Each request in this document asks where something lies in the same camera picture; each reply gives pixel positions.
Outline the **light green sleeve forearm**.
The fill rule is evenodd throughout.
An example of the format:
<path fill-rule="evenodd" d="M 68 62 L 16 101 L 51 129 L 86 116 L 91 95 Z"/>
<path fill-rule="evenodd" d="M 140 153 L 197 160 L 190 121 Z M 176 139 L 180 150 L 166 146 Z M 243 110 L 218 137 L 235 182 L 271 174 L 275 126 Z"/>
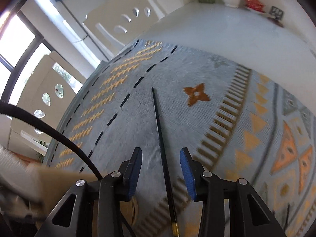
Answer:
<path fill-rule="evenodd" d="M 40 202 L 41 192 L 35 176 L 10 150 L 1 145 L 1 184 L 22 198 Z"/>

